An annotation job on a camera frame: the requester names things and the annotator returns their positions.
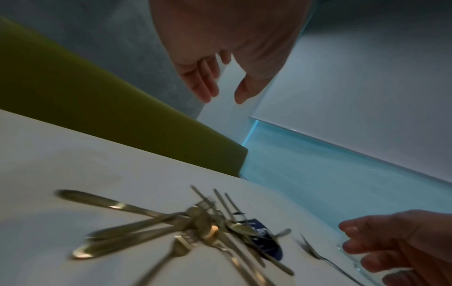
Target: fingernail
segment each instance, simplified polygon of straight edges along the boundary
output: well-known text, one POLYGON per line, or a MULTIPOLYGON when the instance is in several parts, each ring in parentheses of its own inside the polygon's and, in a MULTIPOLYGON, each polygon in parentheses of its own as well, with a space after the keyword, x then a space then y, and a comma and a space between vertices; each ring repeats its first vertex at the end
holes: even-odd
POLYGON ((344 230, 347 235, 355 235, 359 233, 359 229, 357 227, 348 227, 344 230))

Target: white table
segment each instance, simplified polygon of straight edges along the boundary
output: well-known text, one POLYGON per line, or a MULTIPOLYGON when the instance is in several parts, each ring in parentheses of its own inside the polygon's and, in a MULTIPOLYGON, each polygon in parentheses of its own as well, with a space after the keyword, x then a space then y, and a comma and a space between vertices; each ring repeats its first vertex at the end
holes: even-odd
MULTIPOLYGON (((87 261, 68 255, 96 229, 145 219, 56 198, 75 189, 160 212, 186 209, 212 189, 228 192, 248 217, 273 232, 302 232, 322 255, 371 285, 336 248, 339 232, 280 194, 221 173, 0 110, 0 285, 127 286, 169 249, 172 236, 87 261)), ((290 277, 267 262, 277 285, 355 285, 325 262, 306 254, 291 237, 281 239, 290 277)), ((201 245, 175 259, 153 285, 246 285, 217 250, 201 245)))

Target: skin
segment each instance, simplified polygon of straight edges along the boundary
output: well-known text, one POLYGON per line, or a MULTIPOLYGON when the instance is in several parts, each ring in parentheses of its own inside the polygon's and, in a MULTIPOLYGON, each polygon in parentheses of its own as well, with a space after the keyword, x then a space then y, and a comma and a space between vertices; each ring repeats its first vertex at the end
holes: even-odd
POLYGON ((235 101, 258 95, 285 64, 312 0, 149 0, 161 42, 187 87, 203 102, 234 56, 246 72, 235 101))
POLYGON ((412 210, 343 221, 349 254, 370 272, 412 268, 386 275, 387 286, 452 286, 452 214, 412 210))

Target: dark blue label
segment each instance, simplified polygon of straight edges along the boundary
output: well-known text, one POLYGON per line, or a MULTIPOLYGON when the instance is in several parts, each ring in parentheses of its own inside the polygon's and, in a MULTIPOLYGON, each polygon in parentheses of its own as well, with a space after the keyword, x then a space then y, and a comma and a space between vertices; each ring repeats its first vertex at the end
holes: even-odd
MULTIPOLYGON (((262 237, 265 237, 251 237, 254 246, 280 261, 283 258, 283 250, 269 235, 271 232, 265 227, 265 225, 262 224, 262 222, 256 219, 248 220, 248 222, 255 231, 257 231, 262 237)), ((239 223, 246 225, 246 221, 239 221, 239 223)))

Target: green chair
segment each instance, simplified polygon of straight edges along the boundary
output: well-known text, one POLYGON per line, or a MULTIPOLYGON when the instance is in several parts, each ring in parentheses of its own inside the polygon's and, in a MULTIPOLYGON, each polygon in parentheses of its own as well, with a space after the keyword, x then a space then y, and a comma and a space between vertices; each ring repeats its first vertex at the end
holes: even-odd
POLYGON ((0 18, 0 109, 238 176, 248 150, 0 18))

